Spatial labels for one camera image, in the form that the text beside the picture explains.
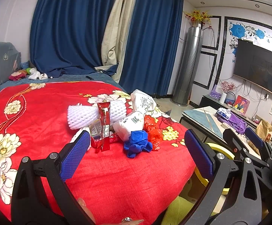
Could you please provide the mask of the left hand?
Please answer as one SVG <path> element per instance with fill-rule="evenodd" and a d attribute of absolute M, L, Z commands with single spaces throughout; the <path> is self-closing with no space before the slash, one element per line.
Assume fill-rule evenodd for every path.
<path fill-rule="evenodd" d="M 91 213 L 91 211 L 87 208 L 86 206 L 86 203 L 85 201 L 82 199 L 82 198 L 78 198 L 77 199 L 77 202 L 79 203 L 79 205 L 81 206 L 81 208 L 84 210 L 84 212 L 91 218 L 91 220 L 96 224 L 96 221 L 95 221 L 95 218 L 94 218 L 94 215 Z M 118 223 L 120 225 L 124 224 L 124 225 L 137 225 L 137 224 L 141 224 L 143 223 L 144 220 L 141 219 L 141 220 L 123 220 L 122 222 Z"/>

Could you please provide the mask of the green sleeve left forearm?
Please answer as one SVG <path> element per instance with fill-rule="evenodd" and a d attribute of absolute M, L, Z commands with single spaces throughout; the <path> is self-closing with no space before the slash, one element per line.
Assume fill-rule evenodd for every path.
<path fill-rule="evenodd" d="M 177 225 L 183 218 L 190 212 L 196 199 L 187 200 L 181 196 L 178 196 L 170 205 L 168 206 L 165 215 L 162 219 L 161 225 Z"/>

